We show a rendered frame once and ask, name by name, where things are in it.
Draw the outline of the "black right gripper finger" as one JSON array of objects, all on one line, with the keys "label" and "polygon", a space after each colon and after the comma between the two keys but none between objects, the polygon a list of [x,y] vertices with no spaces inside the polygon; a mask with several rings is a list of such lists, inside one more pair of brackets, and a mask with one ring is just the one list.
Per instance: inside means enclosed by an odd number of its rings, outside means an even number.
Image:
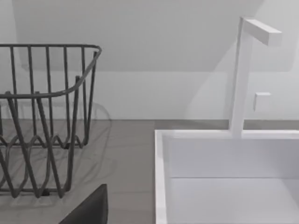
[{"label": "black right gripper finger", "polygon": [[101,184],[59,224],[108,224],[107,184]]}]

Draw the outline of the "white sink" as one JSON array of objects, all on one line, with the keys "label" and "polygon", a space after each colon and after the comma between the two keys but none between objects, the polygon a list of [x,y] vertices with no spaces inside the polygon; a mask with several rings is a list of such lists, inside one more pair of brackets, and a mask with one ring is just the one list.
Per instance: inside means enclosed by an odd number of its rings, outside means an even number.
[{"label": "white sink", "polygon": [[155,131],[155,224],[299,224],[299,131]]}]

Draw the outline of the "tall white tap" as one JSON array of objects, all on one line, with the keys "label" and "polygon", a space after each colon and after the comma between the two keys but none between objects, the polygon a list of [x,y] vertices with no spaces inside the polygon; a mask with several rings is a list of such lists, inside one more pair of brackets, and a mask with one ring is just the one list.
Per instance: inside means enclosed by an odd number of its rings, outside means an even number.
[{"label": "tall white tap", "polygon": [[229,119],[229,130],[233,138],[240,138],[243,132],[245,100],[254,39],[268,47],[278,47],[282,43],[283,33],[257,19],[240,17]]}]

